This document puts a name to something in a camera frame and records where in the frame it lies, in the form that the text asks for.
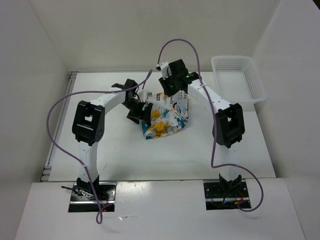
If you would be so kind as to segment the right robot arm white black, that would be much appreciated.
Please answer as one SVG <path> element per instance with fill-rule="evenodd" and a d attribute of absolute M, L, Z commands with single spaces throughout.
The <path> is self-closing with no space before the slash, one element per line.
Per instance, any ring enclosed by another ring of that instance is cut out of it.
<path fill-rule="evenodd" d="M 213 117 L 213 147 L 211 167 L 220 168 L 219 191 L 225 197 L 231 197 L 240 188 L 242 176 L 237 171 L 237 150 L 245 133 L 243 108 L 223 99 L 214 90 L 205 85 L 199 72 L 189 72 L 184 61 L 158 61 L 156 69 L 161 72 L 159 82 L 168 96 L 184 91 L 200 102 Z"/>

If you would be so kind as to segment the patterned white teal yellow shorts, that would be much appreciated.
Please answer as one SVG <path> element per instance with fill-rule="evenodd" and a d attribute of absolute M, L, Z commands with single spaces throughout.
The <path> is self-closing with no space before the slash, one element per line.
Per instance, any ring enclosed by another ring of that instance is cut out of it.
<path fill-rule="evenodd" d="M 182 90 L 172 96 L 147 92 L 143 109 L 147 108 L 150 113 L 141 121 L 142 133 L 147 140 L 174 135 L 188 125 L 189 99 Z"/>

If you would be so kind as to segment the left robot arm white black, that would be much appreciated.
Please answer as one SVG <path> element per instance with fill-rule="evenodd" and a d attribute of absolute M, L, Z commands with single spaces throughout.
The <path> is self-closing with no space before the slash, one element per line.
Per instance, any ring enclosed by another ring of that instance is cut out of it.
<path fill-rule="evenodd" d="M 129 112 L 129 120 L 151 124 L 153 104 L 140 99 L 136 93 L 138 84 L 127 79 L 125 84 L 115 83 L 109 93 L 92 101 L 80 101 L 77 105 L 72 133 L 79 147 L 79 159 L 87 169 L 81 169 L 76 180 L 76 187 L 87 199 L 94 200 L 100 194 L 99 173 L 97 169 L 98 143 L 105 132 L 105 116 L 117 105 L 122 104 Z"/>

